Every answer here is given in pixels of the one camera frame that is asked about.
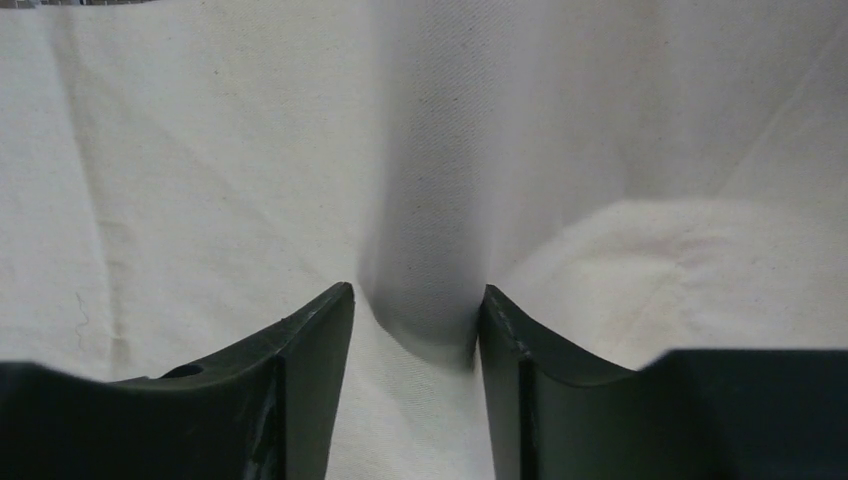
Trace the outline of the beige cloth wrap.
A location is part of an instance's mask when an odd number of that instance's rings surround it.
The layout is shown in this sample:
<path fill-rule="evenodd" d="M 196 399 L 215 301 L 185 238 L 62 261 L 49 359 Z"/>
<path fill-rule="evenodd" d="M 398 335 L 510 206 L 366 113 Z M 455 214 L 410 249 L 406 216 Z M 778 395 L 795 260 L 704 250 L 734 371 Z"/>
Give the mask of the beige cloth wrap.
<path fill-rule="evenodd" d="M 1 356 L 117 380 L 357 295 L 332 479 L 490 479 L 486 285 L 615 363 L 847 344 L 843 1 L 1 13 Z"/>

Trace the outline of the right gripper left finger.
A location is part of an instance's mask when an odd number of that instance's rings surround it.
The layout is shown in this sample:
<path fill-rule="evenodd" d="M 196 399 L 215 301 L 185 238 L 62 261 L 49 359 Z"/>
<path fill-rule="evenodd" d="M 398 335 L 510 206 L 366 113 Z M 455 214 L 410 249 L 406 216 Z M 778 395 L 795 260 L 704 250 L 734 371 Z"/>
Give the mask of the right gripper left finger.
<path fill-rule="evenodd" d="M 340 282 L 284 318 L 159 378 L 99 382 L 1 366 L 5 479 L 321 479 L 354 291 Z"/>

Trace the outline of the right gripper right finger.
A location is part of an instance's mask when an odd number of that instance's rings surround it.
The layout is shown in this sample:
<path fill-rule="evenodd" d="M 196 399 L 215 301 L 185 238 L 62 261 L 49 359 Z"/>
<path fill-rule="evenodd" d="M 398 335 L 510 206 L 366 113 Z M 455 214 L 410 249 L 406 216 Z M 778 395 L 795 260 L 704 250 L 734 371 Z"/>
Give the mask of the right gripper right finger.
<path fill-rule="evenodd" d="M 843 479 L 843 350 L 673 350 L 639 370 L 495 286 L 479 346 L 499 479 Z"/>

